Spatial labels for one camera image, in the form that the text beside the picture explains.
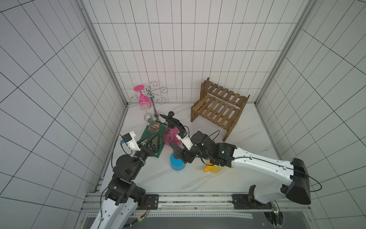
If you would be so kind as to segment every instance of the green bag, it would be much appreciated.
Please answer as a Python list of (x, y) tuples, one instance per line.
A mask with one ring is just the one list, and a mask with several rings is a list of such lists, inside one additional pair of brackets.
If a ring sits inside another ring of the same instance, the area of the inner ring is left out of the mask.
[[(144, 139), (146, 138), (146, 136), (149, 136), (149, 137), (152, 137), (154, 136), (156, 133), (159, 133), (160, 134), (160, 145), (159, 145), (159, 151), (154, 155), (154, 157), (158, 158), (160, 156), (160, 153), (161, 151), (163, 150), (163, 147), (164, 147), (164, 142), (163, 142), (163, 133), (165, 131), (165, 128), (166, 128), (166, 124), (165, 123), (161, 123), (159, 121), (156, 121), (155, 124), (153, 126), (148, 126), (146, 125), (146, 128), (144, 130), (144, 132), (142, 133), (142, 136), (140, 138), (141, 139)], [(157, 140), (158, 140), (158, 137), (156, 136), (154, 139), (153, 139), (153, 144), (155, 146), (157, 146)]]

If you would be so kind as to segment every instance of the white marble surface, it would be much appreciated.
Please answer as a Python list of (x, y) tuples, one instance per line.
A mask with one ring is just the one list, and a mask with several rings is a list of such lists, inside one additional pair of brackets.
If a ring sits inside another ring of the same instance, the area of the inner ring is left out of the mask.
[[(183, 125), (189, 127), (190, 136), (198, 130), (210, 135), (220, 129), (220, 134), (215, 142), (222, 142), (227, 133), (226, 130), (201, 116), (191, 122), (191, 106), (192, 104), (158, 104), (156, 109), (162, 114), (173, 111), (175, 113), (174, 117), (179, 119)], [(136, 140), (139, 140), (147, 124), (143, 120), (144, 114), (145, 111), (141, 111), (136, 105), (131, 106), (120, 133), (123, 135), (134, 131)], [(254, 104), (245, 106), (238, 124), (226, 142), (249, 152), (277, 159)], [(203, 169), (206, 165), (198, 158), (191, 164), (187, 163), (183, 170), (174, 171), (169, 164), (169, 157), (172, 152), (173, 150), (165, 145), (159, 158), (149, 157), (134, 182), (144, 188), (146, 192), (248, 192), (249, 187), (253, 184), (261, 185), (272, 181), (269, 177), (240, 168), (223, 167), (216, 174), (204, 173)], [(122, 154), (124, 152), (117, 143), (113, 153), (113, 166)], [(111, 178), (112, 174), (112, 168), (108, 166), (101, 190), (107, 187), (110, 181), (109, 177)]]

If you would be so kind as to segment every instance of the yellow bottle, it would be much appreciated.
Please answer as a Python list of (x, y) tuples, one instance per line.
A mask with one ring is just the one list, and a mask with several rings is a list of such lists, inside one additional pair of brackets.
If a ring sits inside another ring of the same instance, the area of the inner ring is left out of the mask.
[[(207, 160), (207, 163), (206, 164), (211, 165), (210, 160)], [(206, 172), (210, 171), (211, 173), (218, 173), (218, 172), (220, 172), (220, 170), (221, 170), (221, 167), (220, 166), (214, 165), (214, 166), (207, 166), (203, 170), (203, 172), (206, 173)]]

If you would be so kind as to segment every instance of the black base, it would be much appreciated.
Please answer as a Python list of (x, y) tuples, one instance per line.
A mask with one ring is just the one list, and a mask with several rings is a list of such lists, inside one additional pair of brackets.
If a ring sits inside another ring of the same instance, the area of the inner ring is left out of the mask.
[(272, 209), (270, 203), (262, 204), (256, 200), (248, 201), (248, 194), (233, 194), (232, 203), (234, 204), (234, 209), (249, 210), (249, 209)]
[(150, 202), (150, 206), (148, 207), (149, 210), (158, 209), (159, 195), (158, 194), (146, 194), (143, 206), (138, 208), (137, 210), (146, 210), (146, 205), (148, 204), (147, 201)]

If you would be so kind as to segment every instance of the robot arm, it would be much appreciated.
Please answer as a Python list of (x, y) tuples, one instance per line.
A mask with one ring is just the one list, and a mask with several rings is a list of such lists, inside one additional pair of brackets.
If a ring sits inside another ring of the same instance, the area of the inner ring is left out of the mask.
[[(275, 160), (247, 152), (228, 143), (215, 143), (208, 135), (198, 131), (191, 138), (178, 119), (173, 118), (174, 113), (168, 116), (160, 115), (168, 123), (176, 126), (180, 132), (180, 139), (184, 148), (180, 148), (174, 141), (169, 145), (173, 149), (174, 158), (181, 159), (184, 163), (192, 163), (195, 158), (210, 159), (210, 163), (218, 166), (241, 167), (270, 176), (273, 182), (249, 189), (247, 201), (260, 206), (269, 201), (288, 198), (299, 204), (310, 204), (309, 177), (300, 159), (290, 161)], [(134, 132), (123, 135), (126, 144), (135, 151), (134, 155), (122, 155), (113, 168), (113, 176), (105, 193), (105, 201), (101, 211), (92, 225), (92, 229), (122, 228), (130, 215), (145, 202), (145, 190), (136, 186), (132, 181), (136, 178), (149, 156), (154, 156), (159, 151), (159, 145), (154, 145), (152, 139), (134, 139)]]
[[(179, 120), (162, 115), (168, 123), (178, 128), (183, 126)], [(290, 161), (275, 160), (256, 155), (228, 143), (215, 143), (208, 135), (198, 131), (191, 138), (185, 135), (186, 141), (182, 141), (184, 148), (180, 148), (175, 142), (169, 145), (173, 148), (174, 158), (181, 159), (184, 163), (192, 163), (194, 158), (209, 159), (210, 163), (218, 166), (242, 167), (257, 173), (270, 176), (275, 181), (258, 187), (251, 186), (249, 190), (253, 199), (266, 204), (269, 201), (288, 198), (299, 204), (310, 204), (309, 177), (302, 160), (294, 158)]]

